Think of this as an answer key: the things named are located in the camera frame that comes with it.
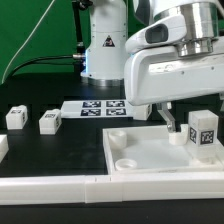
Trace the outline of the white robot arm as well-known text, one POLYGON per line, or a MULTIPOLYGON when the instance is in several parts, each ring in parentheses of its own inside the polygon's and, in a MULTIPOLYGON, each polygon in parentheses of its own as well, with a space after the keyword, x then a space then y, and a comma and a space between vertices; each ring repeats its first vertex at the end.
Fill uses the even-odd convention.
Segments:
POLYGON ((219 0, 133 0, 144 28, 128 36, 122 0, 92 0, 91 44, 82 79, 124 84, 133 105, 155 104, 175 129, 166 104, 224 92, 224 36, 219 0))

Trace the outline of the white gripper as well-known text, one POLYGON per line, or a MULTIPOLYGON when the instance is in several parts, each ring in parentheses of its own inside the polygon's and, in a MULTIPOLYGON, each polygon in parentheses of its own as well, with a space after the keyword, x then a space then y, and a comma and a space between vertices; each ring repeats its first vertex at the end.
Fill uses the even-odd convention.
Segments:
POLYGON ((202 56, 179 58, 173 46, 145 49, 125 65, 126 99, 132 105, 156 104, 169 133, 176 131, 168 101, 224 92, 224 46, 202 56))

